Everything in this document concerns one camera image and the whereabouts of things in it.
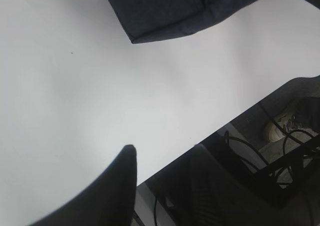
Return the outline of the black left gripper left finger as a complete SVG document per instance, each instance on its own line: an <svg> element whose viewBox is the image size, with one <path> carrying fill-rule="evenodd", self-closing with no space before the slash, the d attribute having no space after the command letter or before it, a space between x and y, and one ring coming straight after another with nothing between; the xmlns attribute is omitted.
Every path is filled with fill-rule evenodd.
<svg viewBox="0 0 320 226"><path fill-rule="evenodd" d="M136 185L137 152L126 145L86 189L34 225L130 225Z"/></svg>

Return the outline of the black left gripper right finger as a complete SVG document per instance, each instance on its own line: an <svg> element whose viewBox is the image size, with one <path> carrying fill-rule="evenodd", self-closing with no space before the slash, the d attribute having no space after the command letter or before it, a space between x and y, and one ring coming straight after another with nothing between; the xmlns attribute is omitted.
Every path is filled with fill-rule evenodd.
<svg viewBox="0 0 320 226"><path fill-rule="evenodd" d="M180 225L282 225L283 217L227 174L196 145L170 180Z"/></svg>

